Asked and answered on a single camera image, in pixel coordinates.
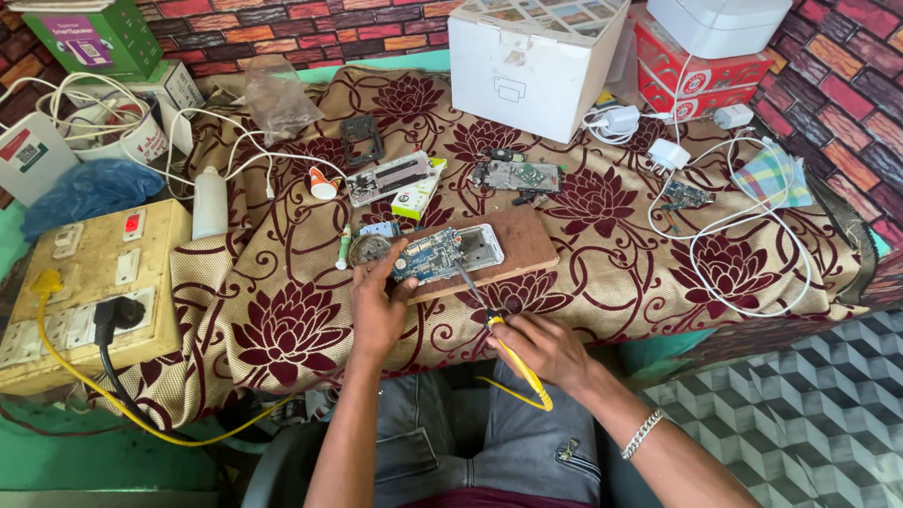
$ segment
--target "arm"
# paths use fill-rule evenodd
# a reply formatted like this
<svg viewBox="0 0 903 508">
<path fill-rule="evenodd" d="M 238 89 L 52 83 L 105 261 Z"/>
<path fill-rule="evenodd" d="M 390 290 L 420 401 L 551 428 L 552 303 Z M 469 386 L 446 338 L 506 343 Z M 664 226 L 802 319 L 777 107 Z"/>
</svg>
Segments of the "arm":
<svg viewBox="0 0 903 508">
<path fill-rule="evenodd" d="M 590 358 L 570 326 L 532 314 L 507 321 L 494 325 L 492 333 L 536 375 L 586 407 L 624 449 L 652 409 Z M 488 342 L 498 344 L 495 337 Z M 503 348 L 498 356 L 520 375 Z M 630 461 L 665 508 L 759 507 L 724 466 L 666 419 L 647 434 Z"/>
<path fill-rule="evenodd" d="M 407 298 L 417 287 L 417 279 L 412 278 L 399 284 L 391 298 L 386 293 L 386 278 L 406 245 L 406 240 L 399 241 L 379 262 L 354 267 L 354 345 L 304 500 L 306 508 L 373 506 L 379 376 L 389 350 L 404 331 Z"/>
</svg>

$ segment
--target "geometric floor tile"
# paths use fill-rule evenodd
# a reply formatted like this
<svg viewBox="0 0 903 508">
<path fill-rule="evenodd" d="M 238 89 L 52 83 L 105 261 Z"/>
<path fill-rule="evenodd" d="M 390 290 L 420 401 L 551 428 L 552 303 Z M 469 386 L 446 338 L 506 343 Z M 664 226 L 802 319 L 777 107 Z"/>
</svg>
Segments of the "geometric floor tile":
<svg viewBox="0 0 903 508">
<path fill-rule="evenodd" d="M 766 508 L 903 508 L 903 312 L 641 395 Z"/>
</svg>

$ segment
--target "red box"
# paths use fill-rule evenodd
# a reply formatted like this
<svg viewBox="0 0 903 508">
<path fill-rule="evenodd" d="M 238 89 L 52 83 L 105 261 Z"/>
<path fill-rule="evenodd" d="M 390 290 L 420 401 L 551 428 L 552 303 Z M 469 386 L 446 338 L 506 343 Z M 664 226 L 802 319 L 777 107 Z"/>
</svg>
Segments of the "red box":
<svg viewBox="0 0 903 508">
<path fill-rule="evenodd" d="M 697 118 L 710 118 L 715 111 L 725 106 L 734 104 L 746 104 L 752 99 L 752 95 L 758 89 L 756 85 L 739 86 L 730 89 L 707 91 L 694 95 L 685 95 L 677 99 L 677 121 L 695 120 Z M 640 63 L 639 66 L 639 91 L 643 99 L 652 106 L 656 113 L 666 113 L 674 106 L 675 97 L 671 90 L 662 87 L 661 83 L 654 80 Z M 673 119 L 665 120 L 668 125 L 674 124 Z"/>
<path fill-rule="evenodd" d="M 635 32 L 640 74 L 645 70 L 652 80 L 672 90 L 673 94 L 690 53 L 652 17 L 645 4 L 632 5 L 628 15 L 637 21 Z M 765 77 L 773 60 L 764 52 L 717 60 L 693 57 L 686 66 L 684 82 L 677 96 L 681 98 L 716 90 L 754 87 Z"/>
</svg>

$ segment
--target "blue plastic bag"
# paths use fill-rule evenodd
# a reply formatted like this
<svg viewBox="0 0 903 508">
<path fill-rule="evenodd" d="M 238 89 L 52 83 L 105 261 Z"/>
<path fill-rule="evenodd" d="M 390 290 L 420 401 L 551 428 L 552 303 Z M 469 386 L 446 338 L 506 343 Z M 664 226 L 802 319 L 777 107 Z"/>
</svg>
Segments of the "blue plastic bag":
<svg viewBox="0 0 903 508">
<path fill-rule="evenodd" d="M 47 230 L 138 206 L 163 189 L 163 178 L 121 159 L 78 165 L 25 213 L 22 233 L 33 242 Z"/>
</svg>

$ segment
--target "zipper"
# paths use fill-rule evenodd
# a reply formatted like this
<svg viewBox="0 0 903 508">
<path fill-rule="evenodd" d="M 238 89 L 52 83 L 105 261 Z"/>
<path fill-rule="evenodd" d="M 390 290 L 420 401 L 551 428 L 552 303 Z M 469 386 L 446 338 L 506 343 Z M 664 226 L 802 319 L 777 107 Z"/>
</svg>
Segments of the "zipper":
<svg viewBox="0 0 903 508">
<path fill-rule="evenodd" d="M 595 478 L 597 482 L 601 482 L 602 472 L 599 467 L 593 464 L 590 459 L 576 454 L 577 447 L 579 446 L 580 443 L 578 443 L 576 439 L 569 440 L 567 448 L 558 448 L 558 451 L 555 453 L 555 460 L 565 466 L 579 469 Z"/>
</svg>

